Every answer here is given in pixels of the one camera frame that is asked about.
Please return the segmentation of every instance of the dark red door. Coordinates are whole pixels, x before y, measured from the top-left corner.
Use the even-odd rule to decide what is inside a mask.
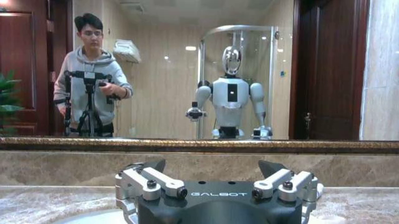
[[[0,71],[14,70],[24,110],[14,123],[18,134],[49,135],[46,1],[9,0],[0,12]]]
[[[367,14],[367,0],[303,1],[296,96],[300,138],[359,138]]]

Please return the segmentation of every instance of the shower enclosure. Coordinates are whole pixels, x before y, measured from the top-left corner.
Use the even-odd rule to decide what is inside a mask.
[[[272,111],[272,70],[275,58],[275,31],[273,27],[233,25],[221,26],[209,30],[199,45],[199,71],[197,81],[207,80],[211,83],[224,76],[221,67],[221,53],[227,46],[236,46],[241,50],[241,65],[237,76],[248,84],[257,82],[264,88],[265,125],[271,126]],[[212,130],[217,127],[215,110],[211,102],[205,102],[203,110],[207,117],[199,120],[196,126],[196,138],[211,139]],[[253,128],[259,127],[259,121],[253,113],[252,102],[243,111],[239,128],[244,131],[244,139],[251,138]]]

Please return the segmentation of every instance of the man's hand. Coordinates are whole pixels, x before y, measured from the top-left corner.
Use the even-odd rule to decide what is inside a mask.
[[[127,96],[128,90],[124,87],[120,87],[112,83],[105,83],[105,86],[100,86],[100,90],[105,96],[117,95],[119,98]]]
[[[112,83],[105,83],[105,86],[100,86],[100,90],[105,96],[115,94],[116,88],[119,88],[119,86]]]
[[[60,109],[60,113],[61,113],[62,117],[65,117],[65,112],[66,112],[66,108],[62,107],[62,108]]]

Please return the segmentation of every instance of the marble countertop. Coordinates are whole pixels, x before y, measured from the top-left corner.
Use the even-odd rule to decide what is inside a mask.
[[[0,220],[52,223],[97,210],[115,209],[113,187],[2,186]],[[399,188],[324,188],[313,217],[344,218],[348,224],[399,222]]]

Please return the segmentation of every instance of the green leaves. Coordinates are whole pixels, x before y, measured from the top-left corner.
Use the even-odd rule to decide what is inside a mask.
[[[16,132],[10,127],[6,127],[8,124],[12,124],[16,121],[16,112],[24,108],[18,105],[18,98],[16,93],[16,83],[20,80],[13,79],[13,70],[8,72],[8,75],[4,76],[0,73],[0,136],[9,135]]]

